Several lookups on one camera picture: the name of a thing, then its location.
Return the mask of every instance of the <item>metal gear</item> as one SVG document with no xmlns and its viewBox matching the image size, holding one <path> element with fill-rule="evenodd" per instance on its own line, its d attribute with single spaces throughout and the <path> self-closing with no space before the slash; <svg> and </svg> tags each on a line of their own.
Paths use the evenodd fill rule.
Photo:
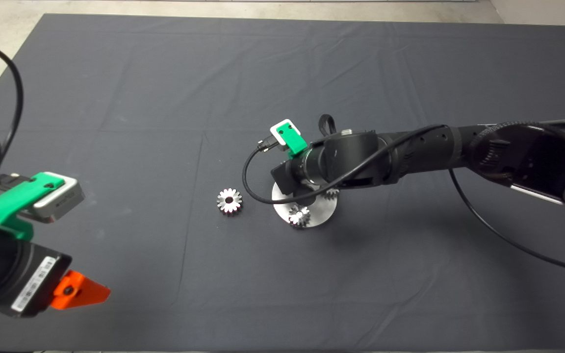
<svg viewBox="0 0 565 353">
<path fill-rule="evenodd" d="M 224 189 L 217 195 L 217 208 L 227 216 L 237 214 L 242 205 L 243 197 L 235 189 Z"/>
<path fill-rule="evenodd" d="M 291 210 L 289 210 L 289 225 L 294 228 L 304 228 L 307 226 L 310 218 L 309 208 L 305 206 L 293 205 Z"/>
<path fill-rule="evenodd" d="M 322 194 L 322 196 L 324 197 L 324 199 L 334 200 L 337 197 L 339 197 L 339 189 L 335 189 L 335 188 L 328 189 L 326 190 L 325 193 Z"/>
</svg>

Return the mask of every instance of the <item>white label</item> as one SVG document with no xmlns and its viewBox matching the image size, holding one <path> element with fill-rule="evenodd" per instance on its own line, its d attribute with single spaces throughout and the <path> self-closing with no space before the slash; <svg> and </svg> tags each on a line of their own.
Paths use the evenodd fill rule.
<svg viewBox="0 0 565 353">
<path fill-rule="evenodd" d="M 34 271 L 32 277 L 27 281 L 27 284 L 25 284 L 25 287 L 23 287 L 19 296 L 14 300 L 11 306 L 12 310 L 22 312 L 25 309 L 25 306 L 27 306 L 29 300 L 34 297 L 36 290 L 41 286 L 41 283 L 43 283 L 43 280 L 47 277 L 54 263 L 56 263 L 56 259 L 53 257 L 46 256 L 45 259 L 43 259 L 38 268 L 36 268 L 36 271 Z"/>
</svg>

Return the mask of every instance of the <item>floor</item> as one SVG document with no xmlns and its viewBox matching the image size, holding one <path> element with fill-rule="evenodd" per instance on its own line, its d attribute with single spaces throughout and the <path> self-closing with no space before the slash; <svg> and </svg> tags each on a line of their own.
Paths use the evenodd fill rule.
<svg viewBox="0 0 565 353">
<path fill-rule="evenodd" d="M 502 23 L 489 0 L 477 2 L 173 2 L 0 0 L 0 49 L 13 56 L 44 13 L 276 18 L 297 20 Z M 0 61 L 0 75 L 4 63 Z"/>
</svg>

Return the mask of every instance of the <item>metal disc base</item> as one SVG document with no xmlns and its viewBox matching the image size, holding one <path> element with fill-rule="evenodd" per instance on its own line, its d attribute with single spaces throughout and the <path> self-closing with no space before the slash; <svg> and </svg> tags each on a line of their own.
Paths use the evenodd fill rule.
<svg viewBox="0 0 565 353">
<path fill-rule="evenodd" d="M 318 187 L 314 185 L 308 185 L 314 190 L 317 190 Z M 285 195 L 281 192 L 278 185 L 274 183 L 274 187 L 272 187 L 272 200 L 283 200 L 289 199 L 289 195 Z M 289 223 L 289 211 L 291 210 L 292 206 L 297 205 L 295 202 L 292 203 L 285 203 L 282 205 L 273 205 L 274 210 L 283 219 L 286 223 Z M 334 199 L 326 199 L 322 195 L 316 197 L 315 202 L 312 205 L 307 206 L 309 208 L 309 214 L 311 214 L 311 218 L 309 218 L 309 222 L 305 226 L 305 228 L 311 228 L 319 226 L 320 224 L 328 221 L 328 219 L 333 215 L 335 208 L 337 207 L 337 198 Z"/>
</svg>

